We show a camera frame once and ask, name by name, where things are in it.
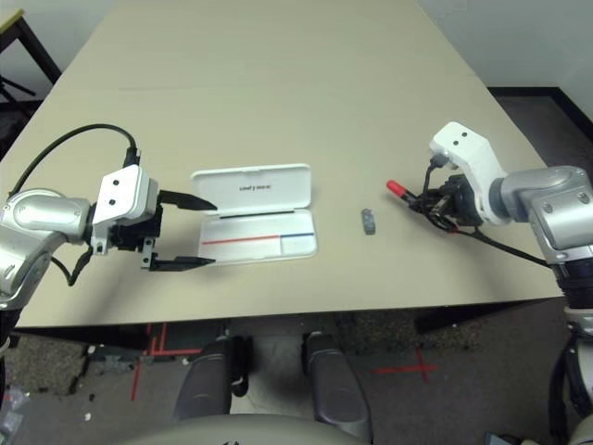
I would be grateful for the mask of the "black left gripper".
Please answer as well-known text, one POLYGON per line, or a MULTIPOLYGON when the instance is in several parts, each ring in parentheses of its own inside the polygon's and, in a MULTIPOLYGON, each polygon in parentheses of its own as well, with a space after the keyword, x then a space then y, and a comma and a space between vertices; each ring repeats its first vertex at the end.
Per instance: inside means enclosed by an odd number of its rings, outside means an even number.
MULTIPOLYGON (((160 190, 160 204, 170 204, 181 210, 217 210, 211 202, 191 194, 160 190)), ((157 204, 156 212, 146 221, 130 225, 114 225, 110 230, 111 246, 118 250, 142 252, 141 268, 150 272, 184 272, 216 261, 201 257, 177 256, 173 260, 160 260, 154 251, 155 239, 160 237, 163 209, 157 204)))

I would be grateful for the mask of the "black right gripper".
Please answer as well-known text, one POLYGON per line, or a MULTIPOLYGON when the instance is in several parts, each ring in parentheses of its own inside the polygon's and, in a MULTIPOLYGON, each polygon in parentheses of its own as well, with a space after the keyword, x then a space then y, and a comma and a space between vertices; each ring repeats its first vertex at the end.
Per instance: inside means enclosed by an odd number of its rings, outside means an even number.
POLYGON ((418 194, 410 209, 419 214, 430 214, 432 221, 445 230, 459 227, 479 227, 482 218, 474 202, 474 193, 463 174, 450 176, 438 188, 418 194))

